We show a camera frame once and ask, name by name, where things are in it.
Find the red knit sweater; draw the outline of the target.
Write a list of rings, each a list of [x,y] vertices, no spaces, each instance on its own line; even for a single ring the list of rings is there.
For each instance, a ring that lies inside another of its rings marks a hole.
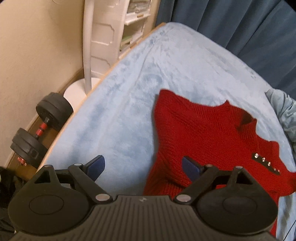
[[[144,195],[175,197],[191,184],[182,169],[188,156],[222,170],[243,166],[278,202],[295,192],[295,173],[280,159],[280,147],[256,133],[257,120],[228,101],[218,106],[193,103],[161,90],[154,109],[159,147]]]

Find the light blue fleece bed cover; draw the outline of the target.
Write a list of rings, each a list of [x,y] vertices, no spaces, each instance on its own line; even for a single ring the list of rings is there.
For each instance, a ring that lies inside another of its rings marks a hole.
[[[229,100],[259,118],[261,137],[280,143],[295,170],[295,152],[265,93],[272,87],[223,47],[178,23],[168,23],[130,51],[85,99],[51,145],[44,164],[65,169],[98,154],[98,183],[111,194],[136,194],[154,162],[158,141],[152,111],[161,88],[216,105]]]

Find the white standing fan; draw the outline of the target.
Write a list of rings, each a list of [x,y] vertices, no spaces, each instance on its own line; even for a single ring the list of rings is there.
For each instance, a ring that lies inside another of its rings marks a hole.
[[[73,82],[64,92],[63,97],[70,103],[74,111],[79,109],[80,104],[92,90],[92,84],[97,84],[99,78],[91,75],[91,44],[92,25],[94,16],[95,0],[84,2],[83,32],[82,32],[82,58],[84,77]]]

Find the grey-blue crumpled blanket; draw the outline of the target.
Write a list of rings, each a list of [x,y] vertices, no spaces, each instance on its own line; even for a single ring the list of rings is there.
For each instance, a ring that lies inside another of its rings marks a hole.
[[[269,89],[265,95],[295,152],[295,100],[280,89]]]

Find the white shelf unit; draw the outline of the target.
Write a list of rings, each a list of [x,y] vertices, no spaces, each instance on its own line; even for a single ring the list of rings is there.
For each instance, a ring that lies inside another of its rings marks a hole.
[[[91,76],[100,78],[144,35],[152,1],[95,1]]]

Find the dark blue curtain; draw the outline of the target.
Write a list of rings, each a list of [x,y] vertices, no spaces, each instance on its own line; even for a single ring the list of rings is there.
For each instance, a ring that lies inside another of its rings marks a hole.
[[[295,1],[161,1],[162,22],[200,32],[295,97]]]

